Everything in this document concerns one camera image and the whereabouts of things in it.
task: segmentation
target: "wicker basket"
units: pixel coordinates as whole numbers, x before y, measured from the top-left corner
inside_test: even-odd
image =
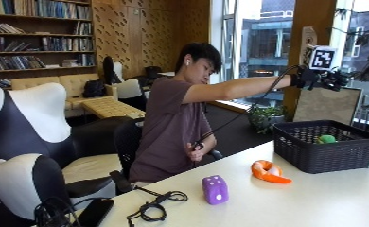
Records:
[[[335,143],[315,144],[318,136]],[[301,171],[333,172],[369,167],[369,131],[331,120],[287,122],[273,126],[274,152]]]

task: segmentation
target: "man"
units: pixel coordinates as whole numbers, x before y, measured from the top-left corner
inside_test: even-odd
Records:
[[[129,181],[138,186],[161,181],[190,170],[193,162],[217,145],[211,134],[194,147],[194,141],[211,131],[201,102],[231,100],[265,92],[277,77],[233,79],[209,84],[221,69],[221,55],[210,44],[183,46],[171,79],[151,85],[146,107],[142,141],[133,162]],[[290,86],[295,77],[285,75],[275,88]]]

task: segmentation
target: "sofa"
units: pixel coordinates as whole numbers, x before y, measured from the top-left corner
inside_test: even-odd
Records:
[[[113,96],[118,100],[117,88],[106,86],[106,95],[102,97],[82,97],[83,85],[89,80],[99,79],[98,74],[63,75],[58,77],[11,79],[11,89],[21,90],[35,87],[43,83],[59,83],[66,90],[65,117],[83,115],[82,102],[85,100],[109,98]]]

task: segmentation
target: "maroon t-shirt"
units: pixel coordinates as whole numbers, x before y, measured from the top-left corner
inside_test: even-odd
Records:
[[[130,167],[130,182],[157,182],[191,169],[186,143],[210,129],[201,103],[182,104],[193,84],[159,78],[151,85],[141,146]]]

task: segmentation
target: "green ball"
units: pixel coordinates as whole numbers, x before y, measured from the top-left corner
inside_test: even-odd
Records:
[[[330,144],[330,143],[335,143],[335,139],[333,135],[321,135],[317,138],[317,143],[318,144]]]

